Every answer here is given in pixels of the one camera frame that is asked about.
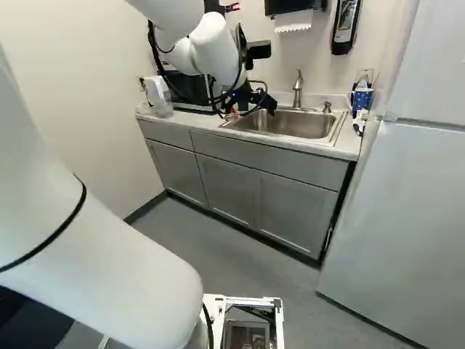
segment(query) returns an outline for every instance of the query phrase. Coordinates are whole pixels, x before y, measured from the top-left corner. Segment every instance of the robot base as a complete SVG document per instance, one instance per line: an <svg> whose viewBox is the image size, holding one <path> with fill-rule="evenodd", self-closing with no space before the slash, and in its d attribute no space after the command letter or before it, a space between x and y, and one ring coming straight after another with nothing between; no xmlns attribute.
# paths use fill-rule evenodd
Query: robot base
<svg viewBox="0 0 465 349"><path fill-rule="evenodd" d="M282 299L205 294L203 303L213 321L214 347L212 349L284 349ZM236 310L235 315L230 315L232 309ZM247 315L248 318L244 320L237 312ZM206 319L203 312L201 321L205 326L205 331L197 329L195 331L199 333L198 336L202 337L199 342L204 342ZM106 349L110 343L111 338L105 336L98 349Z"/></svg>

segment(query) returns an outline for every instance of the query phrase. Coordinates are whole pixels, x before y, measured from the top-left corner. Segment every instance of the white wall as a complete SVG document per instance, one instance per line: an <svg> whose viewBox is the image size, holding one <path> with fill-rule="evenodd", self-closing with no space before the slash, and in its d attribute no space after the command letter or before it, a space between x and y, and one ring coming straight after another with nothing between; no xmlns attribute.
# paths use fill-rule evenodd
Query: white wall
<svg viewBox="0 0 465 349"><path fill-rule="evenodd" d="M134 118L154 72L146 20L123 0L15 0L0 40L42 137L119 217L162 184Z"/></svg>
<svg viewBox="0 0 465 349"><path fill-rule="evenodd" d="M249 77L264 79L270 89L290 91L301 68L304 76L304 92L316 94L346 94L360 68L374 68L388 77L395 68L392 56L396 40L392 40L403 28L404 7L414 0L364 0L360 15L358 38L347 56L331 54L331 34L336 12L336 0L332 10L315 11L309 31L276 34L274 21L264 16L264 0L241 0L241 11L227 15L231 28L241 22L248 41L270 39L272 57L256 60Z"/></svg>

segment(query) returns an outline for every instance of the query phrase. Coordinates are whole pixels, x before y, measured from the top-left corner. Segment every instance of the microwave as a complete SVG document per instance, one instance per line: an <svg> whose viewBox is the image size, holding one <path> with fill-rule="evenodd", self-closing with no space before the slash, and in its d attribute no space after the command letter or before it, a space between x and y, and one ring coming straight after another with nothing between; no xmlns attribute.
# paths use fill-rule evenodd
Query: microwave
<svg viewBox="0 0 465 349"><path fill-rule="evenodd" d="M206 111L214 113L211 105L211 96L209 83L211 77L208 75L189 76L176 70L172 65L163 63L166 72L166 78L189 100L185 100L169 88L171 101L174 109L190 110L190 111ZM211 86L214 96L219 96L222 93L222 87L214 82Z"/></svg>

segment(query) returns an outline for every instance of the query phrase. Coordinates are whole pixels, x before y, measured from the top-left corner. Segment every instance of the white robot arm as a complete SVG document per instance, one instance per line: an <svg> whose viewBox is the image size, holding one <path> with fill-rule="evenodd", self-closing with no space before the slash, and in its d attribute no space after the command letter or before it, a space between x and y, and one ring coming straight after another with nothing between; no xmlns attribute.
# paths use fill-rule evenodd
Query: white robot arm
<svg viewBox="0 0 465 349"><path fill-rule="evenodd" d="M234 40L221 15L203 14L203 0L129 3L156 24L163 51L174 45L166 59L178 69L234 82ZM46 150L1 46L0 118L0 285L132 348L199 348L199 275L108 211Z"/></svg>
<svg viewBox="0 0 465 349"><path fill-rule="evenodd" d="M155 25L156 44L163 58L187 75L214 76L230 87L239 70L238 48L217 12L204 14L203 0L127 0ZM245 69L237 87L246 80Z"/></svg>

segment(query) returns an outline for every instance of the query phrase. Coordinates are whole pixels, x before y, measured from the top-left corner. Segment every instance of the faucet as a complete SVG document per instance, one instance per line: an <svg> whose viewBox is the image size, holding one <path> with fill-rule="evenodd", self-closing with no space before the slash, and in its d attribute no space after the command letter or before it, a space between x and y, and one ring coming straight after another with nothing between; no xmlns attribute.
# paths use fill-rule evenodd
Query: faucet
<svg viewBox="0 0 465 349"><path fill-rule="evenodd" d="M292 87L294 90L294 103L292 103L292 108L300 109L302 107L302 86L304 84L304 78L302 78L300 69L297 69L297 72L299 75L297 76L294 87Z"/></svg>

